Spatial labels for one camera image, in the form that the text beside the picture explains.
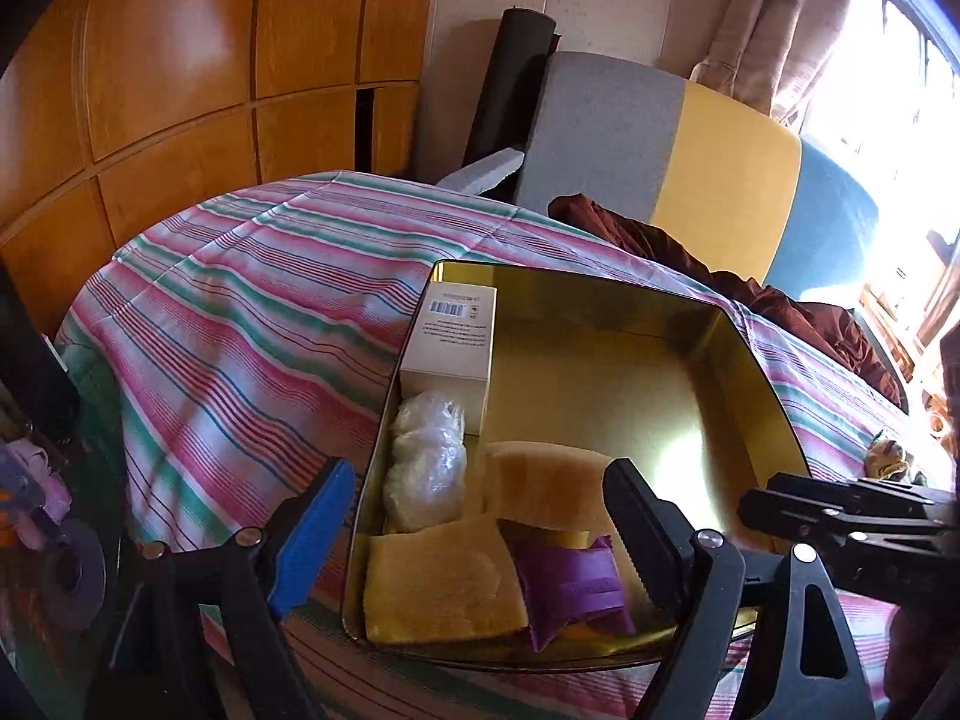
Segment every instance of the plastic bag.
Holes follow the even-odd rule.
[[[400,405],[394,422],[394,464],[383,483],[383,503],[405,533],[452,522],[463,514],[463,409],[439,392]]]

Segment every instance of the striped tablecloth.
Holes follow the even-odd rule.
[[[736,303],[540,215],[358,173],[224,194],[124,245],[59,333],[106,360],[121,391],[130,527],[176,549],[261,524],[330,457],[358,475],[397,351],[433,263],[469,258],[596,274],[720,306],[750,344],[822,479],[861,474],[904,415],[859,379]],[[923,470],[952,479],[946,455]],[[334,717],[627,717],[651,668],[567,676],[435,668],[352,646],[339,623],[346,530],[287,625]],[[842,597],[882,709],[892,609]],[[214,646],[226,649],[217,621]],[[731,650],[710,717],[733,706],[749,645]]]

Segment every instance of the metal screw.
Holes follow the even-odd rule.
[[[263,541],[263,531],[260,528],[243,528],[234,538],[242,547],[256,547]]]
[[[814,560],[817,560],[817,551],[809,544],[795,544],[793,557],[800,562],[814,562]]]
[[[149,544],[144,545],[142,555],[146,560],[156,560],[166,551],[167,545],[162,541],[151,541]]]
[[[699,541],[700,546],[707,547],[707,549],[716,549],[723,544],[723,536],[721,533],[707,528],[707,530],[697,533],[697,541]]]

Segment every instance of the wooden wall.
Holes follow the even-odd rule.
[[[207,197],[405,172],[429,1],[54,1],[0,79],[0,256],[37,327]]]

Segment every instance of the gold tray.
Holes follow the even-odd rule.
[[[553,442],[629,457],[656,495],[676,503],[695,528],[716,528],[739,546],[776,549],[769,536],[740,523],[737,503],[774,473],[806,476],[808,467],[776,394],[723,311],[646,287],[521,266],[442,261],[430,279],[497,288],[487,414],[479,439],[466,441],[466,514],[483,511],[483,445]],[[395,371],[347,558],[341,614],[358,643],[368,643],[368,545],[382,532],[381,487],[399,405]],[[626,651],[622,640],[577,638],[556,640],[539,654],[490,641],[381,649],[488,671],[621,668],[658,661],[669,646],[669,621],[656,613],[646,619],[648,629]],[[734,637],[754,622],[755,613],[742,610]]]

